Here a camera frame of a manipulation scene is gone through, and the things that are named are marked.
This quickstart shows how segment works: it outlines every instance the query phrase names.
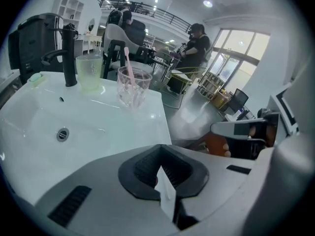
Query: sink drain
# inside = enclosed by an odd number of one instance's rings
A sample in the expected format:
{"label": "sink drain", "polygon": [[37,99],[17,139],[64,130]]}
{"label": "sink drain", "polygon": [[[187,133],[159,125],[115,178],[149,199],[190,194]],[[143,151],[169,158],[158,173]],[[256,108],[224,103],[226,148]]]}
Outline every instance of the sink drain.
{"label": "sink drain", "polygon": [[69,137],[69,129],[62,128],[57,132],[57,140],[59,142],[64,142]]}

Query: glass cup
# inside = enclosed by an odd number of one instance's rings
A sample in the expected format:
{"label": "glass cup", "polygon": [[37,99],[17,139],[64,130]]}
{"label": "glass cup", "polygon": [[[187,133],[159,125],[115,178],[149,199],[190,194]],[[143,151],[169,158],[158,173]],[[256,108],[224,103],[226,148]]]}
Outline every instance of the glass cup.
{"label": "glass cup", "polygon": [[120,102],[130,108],[137,109],[144,102],[152,75],[138,68],[132,68],[135,86],[131,80],[126,66],[118,69],[117,95]]}
{"label": "glass cup", "polygon": [[79,82],[83,90],[95,90],[99,86],[102,56],[89,54],[75,59]]}

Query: balcony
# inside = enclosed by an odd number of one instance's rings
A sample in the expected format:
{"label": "balcony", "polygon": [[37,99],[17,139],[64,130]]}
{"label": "balcony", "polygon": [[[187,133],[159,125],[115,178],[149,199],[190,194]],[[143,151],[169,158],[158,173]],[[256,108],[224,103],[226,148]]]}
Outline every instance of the balcony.
{"label": "balcony", "polygon": [[[121,7],[124,3],[126,3],[125,0],[97,0],[99,7],[103,12],[108,10],[109,12]],[[165,24],[171,25],[174,29],[180,30],[182,34],[185,34],[188,37],[188,31],[191,27],[191,24],[188,22],[182,20],[179,17],[176,17],[175,15],[166,12],[165,10],[161,10],[158,8],[154,8],[153,6],[138,3],[138,2],[132,2],[130,1],[130,10],[133,13],[138,13],[144,16],[148,16],[151,18],[154,18],[156,20],[159,20]]]}

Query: window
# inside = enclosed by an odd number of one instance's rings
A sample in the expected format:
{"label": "window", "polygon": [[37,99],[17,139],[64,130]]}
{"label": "window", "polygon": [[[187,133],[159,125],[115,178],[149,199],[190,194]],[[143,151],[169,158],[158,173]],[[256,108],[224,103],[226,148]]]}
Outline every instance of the window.
{"label": "window", "polygon": [[231,92],[242,90],[261,60],[270,36],[244,30],[222,29],[208,63],[209,72],[219,76]]}

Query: white sink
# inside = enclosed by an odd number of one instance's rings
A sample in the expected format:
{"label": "white sink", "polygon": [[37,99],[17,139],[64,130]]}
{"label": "white sink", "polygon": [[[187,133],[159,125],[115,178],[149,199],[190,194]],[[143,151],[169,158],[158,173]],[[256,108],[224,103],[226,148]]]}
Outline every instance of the white sink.
{"label": "white sink", "polygon": [[[161,94],[148,91],[132,113],[119,103],[116,82],[84,93],[66,88],[63,73],[19,89],[0,110],[0,163],[17,195],[35,204],[53,185],[95,159],[133,148],[171,144]],[[69,130],[68,139],[57,132]]]}

